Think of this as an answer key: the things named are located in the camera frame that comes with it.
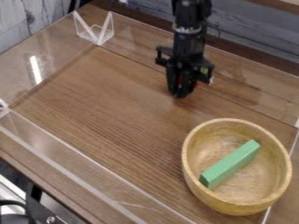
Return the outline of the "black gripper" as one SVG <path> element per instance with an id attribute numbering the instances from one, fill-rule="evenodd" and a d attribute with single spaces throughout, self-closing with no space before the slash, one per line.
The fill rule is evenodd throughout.
<path id="1" fill-rule="evenodd" d="M 215 65 L 206 58 L 182 60 L 174 56 L 174 49 L 162 45 L 155 50 L 155 63 L 159 66 L 167 67 L 170 62 L 174 63 L 174 66 L 166 68 L 167 85 L 171 95 L 178 95 L 179 98 L 185 98 L 193 92 L 198 81 L 206 84 L 213 83 L 213 70 Z M 181 73 L 177 68 L 179 70 L 190 69 L 195 72 L 195 75 L 193 73 Z"/>

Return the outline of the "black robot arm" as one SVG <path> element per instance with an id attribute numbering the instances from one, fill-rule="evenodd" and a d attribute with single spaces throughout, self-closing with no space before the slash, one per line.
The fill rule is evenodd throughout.
<path id="1" fill-rule="evenodd" d="M 169 92 L 185 98 L 199 82 L 211 84 L 214 64 L 205 58 L 211 0 L 173 0 L 173 47 L 159 45 L 155 63 L 166 68 Z"/>

